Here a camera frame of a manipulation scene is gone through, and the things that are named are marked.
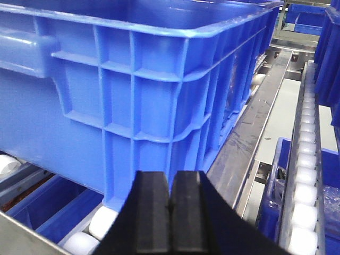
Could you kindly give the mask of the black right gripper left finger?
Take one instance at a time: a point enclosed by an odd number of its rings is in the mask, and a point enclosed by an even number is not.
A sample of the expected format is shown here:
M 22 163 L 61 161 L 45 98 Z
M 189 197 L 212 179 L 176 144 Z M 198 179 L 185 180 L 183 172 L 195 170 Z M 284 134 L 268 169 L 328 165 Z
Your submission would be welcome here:
M 164 173 L 137 171 L 121 211 L 93 254 L 170 254 L 169 222 Z

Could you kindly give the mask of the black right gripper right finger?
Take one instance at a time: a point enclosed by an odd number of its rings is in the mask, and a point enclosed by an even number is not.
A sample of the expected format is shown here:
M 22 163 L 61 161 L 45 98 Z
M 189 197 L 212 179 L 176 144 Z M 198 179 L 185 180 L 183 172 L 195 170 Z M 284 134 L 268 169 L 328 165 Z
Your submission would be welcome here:
M 202 171 L 178 171 L 171 193 L 173 254 L 287 254 L 244 221 Z

